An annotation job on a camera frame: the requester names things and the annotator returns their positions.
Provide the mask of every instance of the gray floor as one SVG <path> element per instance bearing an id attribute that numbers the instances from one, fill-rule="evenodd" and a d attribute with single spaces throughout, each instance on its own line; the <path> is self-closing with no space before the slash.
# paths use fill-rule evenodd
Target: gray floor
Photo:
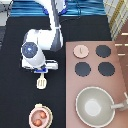
<path id="1" fill-rule="evenodd" d="M 0 13 L 0 26 L 5 26 L 7 21 L 7 13 L 2 12 Z"/>

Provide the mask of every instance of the small bowl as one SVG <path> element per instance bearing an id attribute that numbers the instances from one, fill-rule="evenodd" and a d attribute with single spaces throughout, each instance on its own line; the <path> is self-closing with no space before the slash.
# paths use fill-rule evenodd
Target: small bowl
<path id="1" fill-rule="evenodd" d="M 46 118 L 45 119 L 42 119 L 40 117 L 40 112 L 45 112 L 46 114 Z M 35 126 L 33 124 L 33 122 L 36 120 L 36 119 L 40 119 L 43 123 L 41 126 Z M 48 110 L 44 107 L 38 107 L 38 108 L 34 108 L 30 115 L 29 115 L 29 125 L 31 126 L 31 128 L 46 128 L 50 122 L 50 113 L 48 112 Z"/>

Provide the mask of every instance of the bowl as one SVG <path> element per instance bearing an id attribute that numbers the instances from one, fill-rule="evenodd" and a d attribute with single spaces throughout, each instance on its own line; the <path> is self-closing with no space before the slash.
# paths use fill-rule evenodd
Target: bowl
<path id="1" fill-rule="evenodd" d="M 44 112 L 46 114 L 46 118 L 42 119 L 40 113 Z M 34 121 L 36 119 L 40 119 L 42 121 L 41 126 L 35 126 Z M 31 128 L 48 128 L 52 123 L 52 113 L 49 108 L 42 106 L 34 108 L 29 115 L 29 125 Z"/>
<path id="2" fill-rule="evenodd" d="M 76 98 L 78 117 L 88 126 L 101 128 L 111 123 L 115 116 L 112 97 L 99 87 L 87 87 Z"/>

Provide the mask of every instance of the white bowl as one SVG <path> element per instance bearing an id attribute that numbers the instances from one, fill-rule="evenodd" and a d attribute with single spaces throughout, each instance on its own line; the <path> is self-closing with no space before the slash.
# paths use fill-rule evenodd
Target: white bowl
<path id="1" fill-rule="evenodd" d="M 76 98 L 76 112 L 87 125 L 95 128 L 105 127 L 115 116 L 112 97 L 99 87 L 87 87 Z"/>

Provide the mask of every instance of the white handle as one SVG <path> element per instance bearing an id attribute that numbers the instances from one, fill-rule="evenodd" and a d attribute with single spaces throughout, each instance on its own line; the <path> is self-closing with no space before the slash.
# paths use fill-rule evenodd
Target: white handle
<path id="1" fill-rule="evenodd" d="M 124 92 L 124 95 L 125 95 L 126 99 L 128 99 L 128 95 L 127 95 L 127 93 L 126 93 L 126 92 Z"/>
<path id="2" fill-rule="evenodd" d="M 44 78 L 44 73 L 41 73 L 40 78 Z"/>

